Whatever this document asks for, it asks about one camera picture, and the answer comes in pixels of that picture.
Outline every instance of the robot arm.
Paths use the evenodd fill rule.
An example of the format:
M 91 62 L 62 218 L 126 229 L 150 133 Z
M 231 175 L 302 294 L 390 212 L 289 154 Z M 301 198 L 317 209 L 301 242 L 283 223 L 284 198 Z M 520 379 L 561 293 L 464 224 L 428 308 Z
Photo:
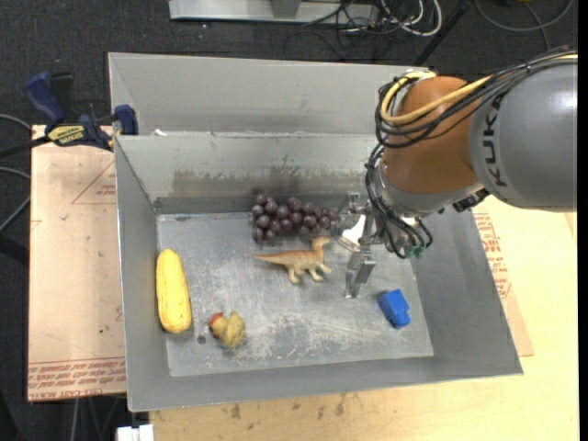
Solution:
M 472 83 L 413 72 L 384 85 L 366 184 L 389 250 L 426 248 L 422 218 L 489 194 L 575 210 L 577 78 L 577 51 L 559 51 Z

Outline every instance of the clamp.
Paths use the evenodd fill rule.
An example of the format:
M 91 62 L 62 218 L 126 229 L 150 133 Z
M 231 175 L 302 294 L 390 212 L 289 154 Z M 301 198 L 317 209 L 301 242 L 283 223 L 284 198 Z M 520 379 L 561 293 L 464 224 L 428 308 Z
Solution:
M 83 114 L 76 123 L 64 122 L 65 111 L 62 109 L 57 97 L 51 92 L 50 81 L 51 76 L 49 72 L 41 72 L 30 78 L 24 87 L 25 95 L 33 107 L 49 118 L 49 122 L 45 126 L 45 135 L 34 141 L 29 141 L 25 144 L 1 151 L 0 158 L 50 141 L 60 147 L 88 145 L 97 147 L 98 149 L 112 151 L 114 135 L 139 134 L 139 124 L 135 111 L 129 105 L 117 106 L 112 115 L 101 119 L 95 119 L 93 116 L 90 117 L 87 114 Z M 117 124 L 112 135 L 104 132 L 100 128 L 99 123 L 106 120 L 115 121 Z

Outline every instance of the yellow label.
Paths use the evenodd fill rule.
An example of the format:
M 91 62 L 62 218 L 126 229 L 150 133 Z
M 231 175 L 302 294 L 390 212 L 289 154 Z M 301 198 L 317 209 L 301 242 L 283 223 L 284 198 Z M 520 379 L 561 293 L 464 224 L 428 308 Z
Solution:
M 69 143 L 72 141 L 77 141 L 78 139 L 83 139 L 84 134 L 82 132 L 75 132 L 74 134 L 70 134 L 69 136 L 61 137 L 57 140 L 58 143 L 64 145 L 65 143 Z
M 83 134 L 84 130 L 85 130 L 84 126 L 80 126 L 80 125 L 57 126 L 49 134 L 47 134 L 47 137 L 49 137 L 52 141 L 60 141 L 60 139 L 66 138 L 66 137 L 72 136 L 72 135 L 75 135 L 74 139 L 81 139 L 84 137 L 84 134 Z M 60 141 L 60 143 L 67 143 L 67 142 L 68 141 L 66 141 L 66 140 Z

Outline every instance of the cardboard sheet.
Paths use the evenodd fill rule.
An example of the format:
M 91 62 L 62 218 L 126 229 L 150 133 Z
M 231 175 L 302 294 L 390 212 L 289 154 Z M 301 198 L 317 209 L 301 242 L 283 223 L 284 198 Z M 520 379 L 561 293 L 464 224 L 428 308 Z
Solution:
M 28 400 L 126 390 L 112 153 L 53 144 L 32 151 Z M 531 356 L 500 237 L 474 217 L 519 356 Z

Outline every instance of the metal stand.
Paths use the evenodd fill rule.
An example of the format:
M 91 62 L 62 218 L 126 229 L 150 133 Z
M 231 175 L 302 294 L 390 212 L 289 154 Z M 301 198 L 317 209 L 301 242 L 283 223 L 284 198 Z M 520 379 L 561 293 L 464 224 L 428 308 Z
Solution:
M 333 14 L 322 23 L 334 24 L 339 5 L 339 0 L 170 0 L 169 9 L 172 20 L 307 23 Z M 374 10 L 372 5 L 352 5 L 348 13 L 370 19 Z M 339 23 L 346 22 L 346 15 L 339 15 Z

